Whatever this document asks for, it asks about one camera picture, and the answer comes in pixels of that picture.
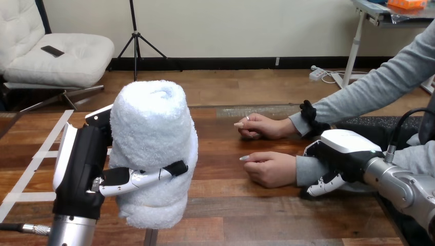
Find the gray sweater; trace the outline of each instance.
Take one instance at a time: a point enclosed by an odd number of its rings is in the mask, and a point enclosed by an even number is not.
[[[333,124],[343,119],[356,117],[391,104],[401,96],[411,92],[422,82],[435,74],[435,21],[414,41],[402,49],[394,58],[383,63],[380,68],[344,89],[313,104],[317,109],[317,121]],[[435,97],[428,107],[435,110]],[[310,126],[297,113],[290,116],[297,130],[307,134]],[[427,129],[435,129],[432,121],[425,124]],[[413,136],[408,143],[411,147],[396,151],[393,162],[414,173],[435,174],[435,141],[420,141]],[[313,157],[296,157],[296,180],[298,186],[309,186],[328,172],[326,166]]]

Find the table leg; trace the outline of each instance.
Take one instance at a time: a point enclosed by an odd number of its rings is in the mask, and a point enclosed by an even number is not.
[[[343,79],[339,79],[341,81],[337,81],[337,84],[340,88],[344,88],[349,85],[350,76],[352,75],[353,64],[355,63],[355,59],[358,54],[358,48],[360,47],[361,42],[361,34],[363,33],[364,21],[366,20],[367,13],[360,12],[360,22],[358,23],[357,33],[355,38],[353,39],[352,48],[350,49],[349,60],[347,61],[346,72],[344,73]]]
[[[435,75],[433,75],[432,77],[430,77],[428,80],[426,80],[425,82],[423,82],[421,84],[421,87],[423,87],[423,89],[425,89],[429,94],[433,93],[433,78],[435,77]]]

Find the chair cushion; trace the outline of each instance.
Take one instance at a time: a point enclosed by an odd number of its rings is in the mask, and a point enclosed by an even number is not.
[[[65,54],[54,57],[41,50],[47,45]],[[103,36],[47,34],[27,54],[7,67],[4,78],[11,83],[89,87],[103,76],[113,51],[113,42]]]
[[[35,0],[0,0],[0,75],[44,36]]]

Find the black hair tie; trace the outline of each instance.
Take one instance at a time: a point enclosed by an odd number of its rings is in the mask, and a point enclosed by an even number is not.
[[[299,106],[299,108],[302,109],[301,111],[302,119],[307,121],[312,128],[312,131],[309,133],[310,136],[319,136],[324,131],[331,129],[331,126],[329,124],[318,122],[317,120],[315,120],[315,117],[317,115],[316,109],[313,108],[310,101],[305,100],[304,103]]]

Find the orange box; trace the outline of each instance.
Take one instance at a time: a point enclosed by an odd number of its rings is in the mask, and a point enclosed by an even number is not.
[[[402,9],[419,9],[426,7],[427,0],[388,0],[388,5]]]

